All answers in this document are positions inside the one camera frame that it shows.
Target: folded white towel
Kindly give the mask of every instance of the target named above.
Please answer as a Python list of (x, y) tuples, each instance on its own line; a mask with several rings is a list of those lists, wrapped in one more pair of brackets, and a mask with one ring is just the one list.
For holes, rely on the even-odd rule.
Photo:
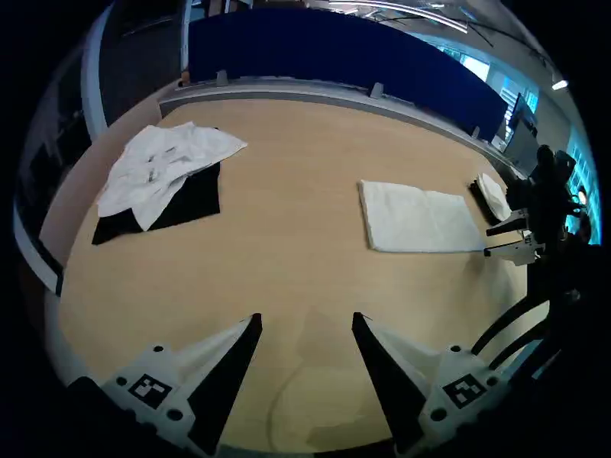
[(509, 218), (511, 208), (507, 204), (505, 193), (499, 183), (491, 179), (486, 173), (480, 173), (477, 176), (476, 183), (496, 219), (505, 221)]
[(246, 146), (233, 135), (192, 122), (170, 129), (146, 126), (112, 166), (98, 200), (98, 216), (131, 208), (142, 230), (147, 231), (189, 175)]
[(486, 246), (461, 195), (368, 181), (359, 190), (374, 250), (455, 253)]

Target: blue partition wall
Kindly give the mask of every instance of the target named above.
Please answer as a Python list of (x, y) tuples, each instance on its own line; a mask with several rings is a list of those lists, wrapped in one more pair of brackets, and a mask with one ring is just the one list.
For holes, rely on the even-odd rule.
[(492, 140), (507, 104), (441, 51), (382, 24), (330, 11), (255, 9), (191, 23), (193, 82), (242, 76), (291, 76), (384, 92)]

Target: black mat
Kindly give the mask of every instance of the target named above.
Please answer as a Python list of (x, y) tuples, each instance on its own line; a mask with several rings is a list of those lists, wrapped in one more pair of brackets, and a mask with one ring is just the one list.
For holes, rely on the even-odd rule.
[[(186, 179), (149, 231), (175, 226), (221, 212), (218, 202), (218, 175), (221, 163), (197, 172)], [(93, 234), (92, 244), (100, 245), (122, 234), (137, 234), (142, 229), (134, 213), (129, 210), (100, 218)]]
[(488, 223), (490, 226), (494, 226), (500, 223), (500, 219), (494, 216), (494, 213), (492, 212), (492, 210), (490, 210), (488, 202), (486, 202), (486, 198), (483, 197), (481, 189), (476, 182), (472, 182), (469, 185), (469, 191), (471, 191), (472, 196), (475, 198), (475, 202), (480, 208), (483, 215), (483, 219), (486, 220), (486, 223)]

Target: ceiling light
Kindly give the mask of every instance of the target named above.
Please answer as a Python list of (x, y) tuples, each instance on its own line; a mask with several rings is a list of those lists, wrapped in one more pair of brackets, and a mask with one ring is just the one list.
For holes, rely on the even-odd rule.
[(551, 88), (555, 91), (565, 88), (568, 86), (568, 81), (566, 79), (561, 79), (556, 84), (554, 84)]
[(446, 18), (445, 16), (438, 15), (432, 11), (424, 11), (418, 8), (413, 8), (411, 6), (405, 6), (398, 3), (389, 3), (389, 2), (378, 2), (378, 1), (370, 1), (370, 0), (331, 0), (329, 2), (330, 5), (353, 5), (353, 6), (373, 6), (376, 8), (385, 8), (394, 11), (401, 11), (404, 13), (410, 13), (411, 15), (422, 16), (423, 18), (431, 19), (432, 21), (437, 21), (441, 24), (447, 25), (448, 27), (452, 27), (458, 31), (467, 33), (467, 25), (462, 22), (455, 21), (453, 19)]

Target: wooden table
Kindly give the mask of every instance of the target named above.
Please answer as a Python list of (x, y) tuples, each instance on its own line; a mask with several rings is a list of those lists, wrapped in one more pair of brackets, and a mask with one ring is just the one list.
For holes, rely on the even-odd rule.
[(483, 233), (467, 184), (479, 172), (500, 178), (478, 152), (390, 118), (305, 102), (195, 103), (160, 126), (187, 121), (248, 142), (221, 165), (221, 214), (95, 247), (93, 206), (74, 244), (60, 326), (98, 379), (151, 342), (179, 350), (261, 312), (263, 334), (221, 441), (353, 447), (390, 436), (351, 333), (354, 311), (441, 349), (470, 346), (525, 294), (524, 268), (481, 253), (367, 247), (360, 179), (462, 194)]

